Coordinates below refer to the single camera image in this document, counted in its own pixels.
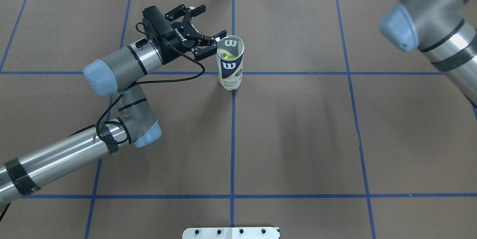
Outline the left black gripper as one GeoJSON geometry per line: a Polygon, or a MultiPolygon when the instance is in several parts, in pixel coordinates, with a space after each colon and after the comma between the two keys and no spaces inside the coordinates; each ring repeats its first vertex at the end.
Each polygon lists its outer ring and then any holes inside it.
{"type": "Polygon", "coordinates": [[[199,34],[198,29],[191,23],[192,18],[206,11],[203,4],[198,7],[186,7],[184,4],[177,6],[165,14],[168,25],[165,33],[173,32],[174,36],[162,39],[162,62],[171,62],[180,54],[173,51],[174,47],[181,53],[192,52],[196,61],[201,61],[217,53],[218,42],[225,38],[227,30],[223,30],[214,36],[199,34]]]}

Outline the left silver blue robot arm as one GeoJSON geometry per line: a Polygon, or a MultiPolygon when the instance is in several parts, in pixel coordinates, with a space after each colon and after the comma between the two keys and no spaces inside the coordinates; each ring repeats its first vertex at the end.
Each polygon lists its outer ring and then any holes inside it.
{"type": "Polygon", "coordinates": [[[44,186],[78,169],[115,154],[128,145],[148,146],[162,135],[157,117],[142,90],[144,84],[190,81],[205,74],[203,59],[218,57],[227,37],[224,30],[201,35],[191,19],[205,6],[179,5],[162,15],[155,6],[143,10],[144,38],[96,59],[82,74],[94,91],[113,101],[89,125],[69,137],[21,158],[1,164],[1,209],[6,212],[19,198],[36,198],[44,186]],[[141,81],[165,64],[184,57],[201,72],[180,79],[141,81]]]}

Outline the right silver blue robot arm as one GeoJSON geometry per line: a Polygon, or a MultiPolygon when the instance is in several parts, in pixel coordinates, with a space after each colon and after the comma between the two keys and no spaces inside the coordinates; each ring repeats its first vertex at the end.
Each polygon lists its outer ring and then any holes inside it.
{"type": "Polygon", "coordinates": [[[476,105],[476,28],[459,13],[469,1],[400,0],[379,29],[400,50],[418,49],[476,105]]]}

